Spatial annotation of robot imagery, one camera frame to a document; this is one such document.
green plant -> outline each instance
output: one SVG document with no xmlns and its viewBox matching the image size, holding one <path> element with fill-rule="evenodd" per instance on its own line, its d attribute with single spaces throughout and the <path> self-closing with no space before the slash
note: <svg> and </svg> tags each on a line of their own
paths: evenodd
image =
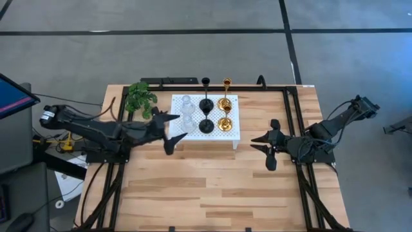
<svg viewBox="0 0 412 232">
<path fill-rule="evenodd" d="M 142 116 L 144 119 L 149 119 L 151 116 L 150 101 L 157 103 L 157 96 L 147 91 L 147 87 L 149 87 L 149 84 L 144 81 L 132 84 L 129 87 L 129 94 L 126 99 L 126 110 L 133 113 L 143 108 Z"/>
</svg>

monitor screen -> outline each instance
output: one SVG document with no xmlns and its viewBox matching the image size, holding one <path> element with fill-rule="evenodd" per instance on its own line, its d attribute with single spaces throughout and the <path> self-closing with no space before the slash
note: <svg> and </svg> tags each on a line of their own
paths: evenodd
<svg viewBox="0 0 412 232">
<path fill-rule="evenodd" d="M 38 97 L 0 73 L 0 119 L 39 102 Z"/>
</svg>

